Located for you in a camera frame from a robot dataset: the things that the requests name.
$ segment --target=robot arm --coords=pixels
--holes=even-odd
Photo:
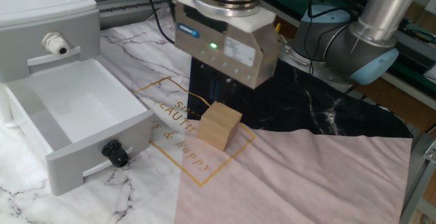
[[[292,42],[303,59],[327,62],[343,76],[360,84],[379,78],[399,55],[392,37],[412,0],[369,0],[362,15],[349,22],[347,12],[337,11],[318,18],[306,13]],[[329,10],[314,5],[314,14]]]

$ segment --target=black knob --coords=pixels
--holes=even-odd
[[[117,140],[106,143],[103,147],[102,155],[107,157],[115,167],[123,167],[129,162],[129,155]]]

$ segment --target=metal tube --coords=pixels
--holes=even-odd
[[[370,42],[392,39],[412,0],[369,0],[354,31]]]

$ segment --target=gold square outline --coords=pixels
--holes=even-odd
[[[171,82],[175,83],[175,85],[177,85],[180,89],[182,89],[183,91],[185,91],[186,93],[189,93],[199,99],[201,99],[207,106],[211,106],[203,97],[196,95],[194,93],[191,93],[189,91],[187,91],[185,88],[183,88],[179,83],[175,82],[174,80],[172,80],[170,77],[166,77],[166,78],[162,78],[161,80],[158,80],[154,83],[151,83],[149,85],[147,85],[144,88],[141,89],[137,89],[135,92],[139,93],[140,91],[146,90],[150,87],[152,87],[155,84],[159,84],[160,82],[164,81],[164,80],[170,80]],[[214,172],[212,172],[212,174],[210,174],[203,182],[198,181],[191,173],[189,173],[180,163],[177,163],[166,151],[164,151],[162,148],[160,148],[158,145],[156,145],[156,143],[154,143],[153,141],[150,140],[150,144],[152,144],[155,148],[157,148],[163,155],[165,155],[171,162],[173,162],[173,164],[175,164],[177,167],[179,167],[186,175],[188,175],[199,187],[203,187],[213,176],[215,176],[220,170],[222,170],[229,162],[231,162],[231,160],[233,160],[236,156],[238,156],[241,152],[243,152],[247,146],[252,143],[252,141],[254,141],[254,139],[256,139],[256,135],[253,134],[248,128],[246,128],[244,125],[239,124],[239,126],[241,128],[243,128],[243,130],[245,130],[250,136],[251,139],[247,140],[247,142],[245,143],[245,145],[238,151],[236,152],[234,155],[230,156],[229,159],[227,159],[222,165],[220,165]]]

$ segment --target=black marble surface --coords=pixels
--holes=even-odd
[[[241,112],[252,129],[314,134],[410,138],[409,130],[392,113],[349,97],[325,82],[280,61],[274,76],[254,90],[197,60],[192,61],[192,93]],[[207,106],[189,97],[189,107],[202,114]]]

